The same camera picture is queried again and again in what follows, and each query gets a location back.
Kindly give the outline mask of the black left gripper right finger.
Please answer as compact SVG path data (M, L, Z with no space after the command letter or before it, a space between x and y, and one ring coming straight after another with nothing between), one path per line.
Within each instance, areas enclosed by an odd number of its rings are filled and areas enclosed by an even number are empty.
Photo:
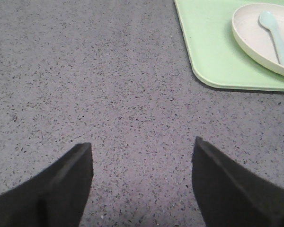
M284 227L284 189L196 137L192 185L208 227Z

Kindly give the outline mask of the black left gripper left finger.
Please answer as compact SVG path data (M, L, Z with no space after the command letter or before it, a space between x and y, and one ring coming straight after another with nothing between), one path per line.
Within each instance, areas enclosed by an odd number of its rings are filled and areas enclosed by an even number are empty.
M0 195L0 227L79 226L92 178L91 144L77 144L35 177Z

